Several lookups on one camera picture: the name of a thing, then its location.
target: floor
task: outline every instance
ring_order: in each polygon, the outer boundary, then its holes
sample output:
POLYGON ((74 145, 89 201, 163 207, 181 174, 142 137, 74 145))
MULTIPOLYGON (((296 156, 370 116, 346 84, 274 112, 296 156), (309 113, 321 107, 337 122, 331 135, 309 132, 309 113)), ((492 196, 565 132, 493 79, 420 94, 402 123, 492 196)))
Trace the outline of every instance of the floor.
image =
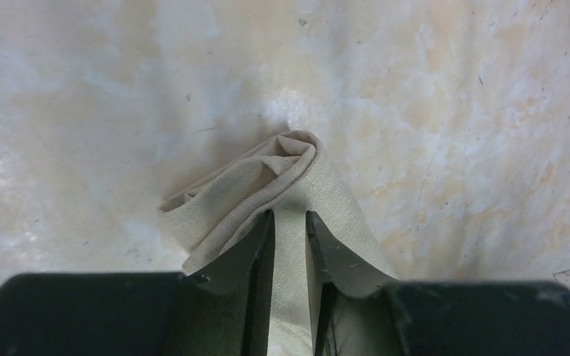
POLYGON ((570 1, 0 0, 0 283, 179 268, 161 200, 288 128, 401 277, 570 269, 570 1))

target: cloth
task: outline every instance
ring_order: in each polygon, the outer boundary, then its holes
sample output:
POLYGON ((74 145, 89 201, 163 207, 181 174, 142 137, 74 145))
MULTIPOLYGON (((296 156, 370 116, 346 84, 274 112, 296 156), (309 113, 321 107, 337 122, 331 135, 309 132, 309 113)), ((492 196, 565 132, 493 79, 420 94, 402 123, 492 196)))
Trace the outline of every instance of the cloth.
POLYGON ((268 209, 274 211, 276 229, 268 353, 311 355, 307 211, 317 211, 343 244, 396 276, 317 137, 306 131, 278 134, 160 207, 163 224, 178 231, 190 253, 183 265, 189 273, 233 246, 268 209))

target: folded cloth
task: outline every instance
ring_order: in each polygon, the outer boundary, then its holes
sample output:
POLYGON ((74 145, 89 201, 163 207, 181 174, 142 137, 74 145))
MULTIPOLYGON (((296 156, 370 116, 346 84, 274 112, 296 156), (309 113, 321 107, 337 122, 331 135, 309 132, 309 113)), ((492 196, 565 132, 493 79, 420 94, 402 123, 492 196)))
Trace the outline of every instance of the folded cloth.
POLYGON ((278 134, 160 206, 163 225, 177 231, 190 253, 183 265, 188 273, 231 248, 269 209, 276 242, 268 353, 311 355, 307 211, 317 211, 343 244, 396 276, 317 137, 306 131, 278 134))

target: fabric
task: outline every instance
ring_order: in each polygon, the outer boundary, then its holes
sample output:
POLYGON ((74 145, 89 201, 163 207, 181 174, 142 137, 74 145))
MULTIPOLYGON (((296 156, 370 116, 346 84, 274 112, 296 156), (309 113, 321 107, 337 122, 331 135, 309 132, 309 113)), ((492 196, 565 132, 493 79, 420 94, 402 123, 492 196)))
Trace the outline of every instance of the fabric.
POLYGON ((177 231, 180 243, 189 250, 183 265, 188 273, 233 246, 268 209, 274 211, 276 227, 268 353, 311 355, 307 211, 317 211, 343 244, 396 276, 317 137, 306 131, 274 136, 160 207, 164 224, 177 231))

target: cloth fold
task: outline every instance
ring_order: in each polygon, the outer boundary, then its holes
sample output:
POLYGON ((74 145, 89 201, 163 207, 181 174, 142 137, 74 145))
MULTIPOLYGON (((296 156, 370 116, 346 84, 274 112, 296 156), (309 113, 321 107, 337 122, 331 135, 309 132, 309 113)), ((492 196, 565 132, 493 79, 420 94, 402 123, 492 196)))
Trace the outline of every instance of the cloth fold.
POLYGON ((183 265, 188 273, 232 247, 268 209, 274 211, 276 227, 268 352, 311 355, 307 211, 317 211, 343 244, 396 276, 317 137, 306 131, 278 134, 160 206, 163 225, 177 232, 190 253, 183 265))

